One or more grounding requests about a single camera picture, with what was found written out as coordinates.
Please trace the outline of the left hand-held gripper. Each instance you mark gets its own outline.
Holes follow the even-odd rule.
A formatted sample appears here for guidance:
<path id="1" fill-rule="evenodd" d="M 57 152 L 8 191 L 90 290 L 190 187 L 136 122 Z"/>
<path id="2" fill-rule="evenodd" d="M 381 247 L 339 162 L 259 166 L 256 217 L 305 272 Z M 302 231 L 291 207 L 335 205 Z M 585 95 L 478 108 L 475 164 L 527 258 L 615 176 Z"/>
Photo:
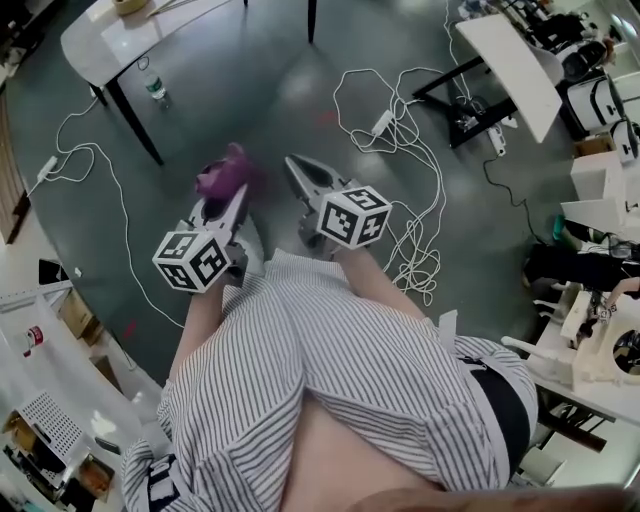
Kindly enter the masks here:
<path id="1" fill-rule="evenodd" d="M 188 219 L 166 233 L 152 262 L 172 289 L 204 293 L 220 280 L 242 286 L 248 256 L 237 235 L 247 216 L 248 203 L 245 184 L 228 202 L 219 221 L 211 222 L 208 200 L 201 198 Z"/>

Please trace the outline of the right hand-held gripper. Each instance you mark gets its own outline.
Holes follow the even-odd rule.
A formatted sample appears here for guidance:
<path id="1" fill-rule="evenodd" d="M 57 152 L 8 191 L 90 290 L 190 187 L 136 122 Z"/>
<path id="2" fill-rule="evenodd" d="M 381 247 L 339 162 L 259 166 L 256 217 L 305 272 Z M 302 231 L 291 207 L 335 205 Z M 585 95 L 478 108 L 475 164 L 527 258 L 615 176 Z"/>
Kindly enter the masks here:
<path id="1" fill-rule="evenodd" d="M 309 249 L 330 240 L 354 250 L 382 237 L 393 206 L 374 188 L 346 186 L 335 169 L 306 156 L 286 156 L 284 168 L 294 195 L 309 208 L 299 227 Z"/>

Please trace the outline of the purple cloth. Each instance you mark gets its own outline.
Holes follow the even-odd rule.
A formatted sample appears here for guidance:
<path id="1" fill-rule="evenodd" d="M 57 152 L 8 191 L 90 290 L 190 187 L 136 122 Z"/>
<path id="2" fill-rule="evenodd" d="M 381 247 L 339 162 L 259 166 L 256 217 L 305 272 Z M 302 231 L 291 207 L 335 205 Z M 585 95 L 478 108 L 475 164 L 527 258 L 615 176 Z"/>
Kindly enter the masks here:
<path id="1" fill-rule="evenodd" d="M 206 166 L 197 176 L 196 193 L 206 199 L 229 200 L 244 185 L 252 188 L 261 171 L 238 143 L 227 146 L 224 157 Z"/>

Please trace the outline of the person's right forearm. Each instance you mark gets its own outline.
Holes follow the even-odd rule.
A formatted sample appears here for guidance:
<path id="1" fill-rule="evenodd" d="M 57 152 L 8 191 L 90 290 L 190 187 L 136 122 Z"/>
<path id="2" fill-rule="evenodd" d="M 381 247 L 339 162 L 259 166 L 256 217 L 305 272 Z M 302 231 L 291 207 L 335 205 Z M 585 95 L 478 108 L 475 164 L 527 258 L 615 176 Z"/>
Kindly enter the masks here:
<path id="1" fill-rule="evenodd" d="M 393 284 L 366 248 L 336 249 L 333 260 L 340 265 L 352 291 L 359 297 L 378 302 L 417 320 L 426 318 L 422 310 Z"/>

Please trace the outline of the person's left forearm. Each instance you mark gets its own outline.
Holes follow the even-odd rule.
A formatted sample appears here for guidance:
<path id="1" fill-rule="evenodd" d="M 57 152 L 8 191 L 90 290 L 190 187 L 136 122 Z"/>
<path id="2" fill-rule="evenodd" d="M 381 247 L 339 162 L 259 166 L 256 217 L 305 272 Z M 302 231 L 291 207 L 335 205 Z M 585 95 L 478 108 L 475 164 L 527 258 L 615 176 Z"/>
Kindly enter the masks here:
<path id="1" fill-rule="evenodd" d="M 219 328 L 223 318 L 225 284 L 218 281 L 205 293 L 191 298 L 182 335 L 172 361 L 169 381 L 174 381 L 182 363 Z"/>

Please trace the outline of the clear water bottle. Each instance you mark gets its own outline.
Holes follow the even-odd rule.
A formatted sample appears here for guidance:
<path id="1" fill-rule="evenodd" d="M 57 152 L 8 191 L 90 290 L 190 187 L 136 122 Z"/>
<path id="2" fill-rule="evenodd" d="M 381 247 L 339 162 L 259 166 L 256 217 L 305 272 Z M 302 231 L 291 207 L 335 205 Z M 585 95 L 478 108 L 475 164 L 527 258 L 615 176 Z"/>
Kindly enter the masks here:
<path id="1" fill-rule="evenodd" d="M 145 76 L 144 84 L 146 90 L 161 108 L 170 107 L 170 99 L 161 78 L 151 73 Z"/>

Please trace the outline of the striped shirt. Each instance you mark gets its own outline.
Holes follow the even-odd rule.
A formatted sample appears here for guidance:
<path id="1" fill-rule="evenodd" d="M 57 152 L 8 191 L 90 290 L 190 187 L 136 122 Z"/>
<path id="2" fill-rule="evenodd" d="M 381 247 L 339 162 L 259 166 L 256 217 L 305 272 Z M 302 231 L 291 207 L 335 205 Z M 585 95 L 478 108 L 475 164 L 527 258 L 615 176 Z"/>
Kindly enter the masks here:
<path id="1" fill-rule="evenodd" d="M 225 293 L 221 325 L 124 455 L 128 512 L 284 512 L 305 405 L 447 491 L 505 486 L 538 413 L 514 352 L 446 337 L 356 295 L 338 264 L 277 251 Z"/>

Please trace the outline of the cardboard box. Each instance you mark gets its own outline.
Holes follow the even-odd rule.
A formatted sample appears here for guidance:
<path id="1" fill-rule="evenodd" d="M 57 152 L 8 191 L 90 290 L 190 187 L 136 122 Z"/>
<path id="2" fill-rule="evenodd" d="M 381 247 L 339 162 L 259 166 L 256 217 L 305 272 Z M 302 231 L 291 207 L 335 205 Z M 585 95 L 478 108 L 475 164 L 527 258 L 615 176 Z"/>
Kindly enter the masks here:
<path id="1" fill-rule="evenodd" d="M 75 339 L 83 340 L 88 346 L 99 341 L 103 326 L 75 289 L 62 302 L 58 316 Z"/>

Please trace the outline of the grey marble table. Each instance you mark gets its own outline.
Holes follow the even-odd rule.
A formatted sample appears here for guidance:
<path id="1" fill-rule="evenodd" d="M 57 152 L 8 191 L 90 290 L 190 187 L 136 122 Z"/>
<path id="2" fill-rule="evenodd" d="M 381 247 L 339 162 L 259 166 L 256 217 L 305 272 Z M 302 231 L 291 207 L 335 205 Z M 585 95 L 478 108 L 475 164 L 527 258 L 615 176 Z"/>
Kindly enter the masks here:
<path id="1" fill-rule="evenodd" d="M 112 0 L 95 0 L 61 36 L 72 69 L 96 93 L 108 93 L 152 160 L 164 160 L 120 85 L 148 60 L 169 93 L 189 106 L 244 90 L 266 65 L 268 48 L 289 37 L 291 10 L 305 6 L 307 47 L 314 49 L 319 0 L 193 0 L 147 18 L 167 0 L 117 15 Z"/>

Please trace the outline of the red white can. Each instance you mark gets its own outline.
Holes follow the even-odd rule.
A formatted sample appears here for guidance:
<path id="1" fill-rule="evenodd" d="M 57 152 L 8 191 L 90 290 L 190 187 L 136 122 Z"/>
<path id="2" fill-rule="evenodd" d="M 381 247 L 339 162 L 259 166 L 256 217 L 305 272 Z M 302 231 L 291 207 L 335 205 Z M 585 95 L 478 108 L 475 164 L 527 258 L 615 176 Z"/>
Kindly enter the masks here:
<path id="1" fill-rule="evenodd" d="M 22 354 L 25 358 L 31 356 L 32 350 L 44 342 L 44 334 L 39 326 L 30 327 L 23 333 Z"/>

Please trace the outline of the white perforated box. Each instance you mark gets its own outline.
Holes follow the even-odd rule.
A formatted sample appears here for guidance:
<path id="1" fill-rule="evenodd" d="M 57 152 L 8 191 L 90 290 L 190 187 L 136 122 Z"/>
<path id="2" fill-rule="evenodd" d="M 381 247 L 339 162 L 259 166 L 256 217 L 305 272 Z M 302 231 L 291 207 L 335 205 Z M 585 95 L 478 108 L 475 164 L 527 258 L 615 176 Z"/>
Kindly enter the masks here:
<path id="1" fill-rule="evenodd" d="M 36 436 L 29 451 L 41 469 L 61 474 L 77 466 L 85 432 L 47 391 L 32 393 L 17 411 Z"/>

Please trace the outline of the white black backpack unit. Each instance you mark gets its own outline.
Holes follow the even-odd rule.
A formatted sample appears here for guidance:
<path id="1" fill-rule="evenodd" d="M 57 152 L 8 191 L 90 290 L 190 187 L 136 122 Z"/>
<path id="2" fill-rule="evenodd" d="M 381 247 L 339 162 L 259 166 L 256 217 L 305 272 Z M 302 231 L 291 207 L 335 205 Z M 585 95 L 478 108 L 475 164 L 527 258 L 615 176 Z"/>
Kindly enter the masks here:
<path id="1" fill-rule="evenodd" d="M 635 161 L 640 154 L 640 124 L 621 119 L 612 125 L 610 135 L 622 164 Z"/>
<path id="2" fill-rule="evenodd" d="M 567 101 L 580 136 L 599 132 L 626 118 L 623 101 L 608 74 L 571 85 Z"/>

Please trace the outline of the white foam structure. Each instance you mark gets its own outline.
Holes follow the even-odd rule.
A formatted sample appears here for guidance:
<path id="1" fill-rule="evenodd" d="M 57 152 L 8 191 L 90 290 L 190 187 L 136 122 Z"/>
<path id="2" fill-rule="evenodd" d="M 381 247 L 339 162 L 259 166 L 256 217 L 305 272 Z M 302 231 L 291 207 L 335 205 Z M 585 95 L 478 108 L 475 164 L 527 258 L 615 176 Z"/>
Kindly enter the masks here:
<path id="1" fill-rule="evenodd" d="M 561 318 L 552 315 L 543 334 L 534 344 L 509 336 L 502 343 L 528 354 L 526 365 L 540 386 L 560 387 L 574 394 L 586 391 L 599 383 L 618 388 L 640 386 L 640 370 L 629 374 L 615 362 L 614 345 L 626 333 L 640 334 L 640 304 L 623 296 L 619 309 L 605 322 L 596 322 L 592 334 L 579 329 L 587 321 L 592 294 L 581 290 L 569 300 L 562 294 L 556 305 Z"/>

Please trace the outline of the white desk with black frame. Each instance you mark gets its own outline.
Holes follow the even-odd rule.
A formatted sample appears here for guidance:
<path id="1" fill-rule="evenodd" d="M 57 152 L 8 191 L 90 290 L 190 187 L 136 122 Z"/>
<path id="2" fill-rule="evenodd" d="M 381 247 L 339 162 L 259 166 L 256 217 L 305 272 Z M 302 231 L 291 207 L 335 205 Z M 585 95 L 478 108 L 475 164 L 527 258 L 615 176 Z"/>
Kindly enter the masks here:
<path id="1" fill-rule="evenodd" d="M 462 21 L 456 29 L 477 56 L 413 93 L 416 100 L 445 115 L 449 123 L 450 146 L 459 147 L 515 112 L 520 114 L 534 140 L 543 142 L 562 100 L 527 42 L 502 14 Z M 489 69 L 507 93 L 506 99 L 478 113 L 456 100 L 447 103 L 431 95 L 439 86 L 477 66 Z"/>

